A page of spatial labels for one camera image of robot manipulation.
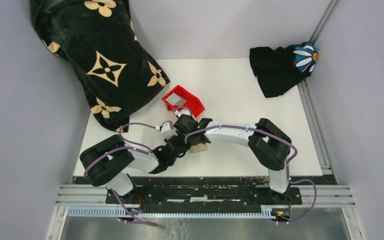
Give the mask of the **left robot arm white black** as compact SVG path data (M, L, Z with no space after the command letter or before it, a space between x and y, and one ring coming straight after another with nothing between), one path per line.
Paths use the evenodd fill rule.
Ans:
M125 168L159 174L173 166L191 148L178 132L164 142L164 145L148 152L131 146L120 135L112 135L80 154L83 175L90 180L92 186L104 186L115 191L123 202L132 203L138 191L132 177L123 173Z

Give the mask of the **stack of credit cards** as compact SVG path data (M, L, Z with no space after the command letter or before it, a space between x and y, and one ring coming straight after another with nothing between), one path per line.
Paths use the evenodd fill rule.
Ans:
M187 103L187 100L175 93L169 95L166 99L166 102L172 106L180 107Z

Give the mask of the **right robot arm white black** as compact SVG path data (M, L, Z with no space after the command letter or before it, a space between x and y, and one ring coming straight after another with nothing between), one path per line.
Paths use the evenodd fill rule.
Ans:
M291 138L267 118L258 122L224 123L212 118L195 120L182 114L173 127L191 146L226 143L248 147L261 165L268 169L269 199L282 204L289 198L289 163L298 154Z

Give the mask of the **red plastic bin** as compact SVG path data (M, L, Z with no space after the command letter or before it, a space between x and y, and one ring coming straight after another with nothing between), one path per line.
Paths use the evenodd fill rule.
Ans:
M194 117L198 117L205 110L201 100L180 85L176 85L161 100L169 112L174 112L178 107L186 107Z

